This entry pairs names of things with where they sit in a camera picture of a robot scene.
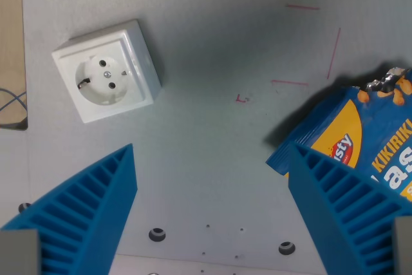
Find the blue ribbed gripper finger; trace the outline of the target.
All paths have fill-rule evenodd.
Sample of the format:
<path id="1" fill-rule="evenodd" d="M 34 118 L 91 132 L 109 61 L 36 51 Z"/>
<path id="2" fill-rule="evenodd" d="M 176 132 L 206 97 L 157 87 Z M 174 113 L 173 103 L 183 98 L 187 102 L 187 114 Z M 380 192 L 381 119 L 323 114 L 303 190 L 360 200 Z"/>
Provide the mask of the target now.
<path id="1" fill-rule="evenodd" d="M 327 274 L 394 274 L 392 228 L 411 203 L 301 144 L 290 144 L 288 188 Z"/>
<path id="2" fill-rule="evenodd" d="M 2 230 L 38 232 L 41 274 L 108 274 L 136 193 L 128 144 L 49 191 Z"/>

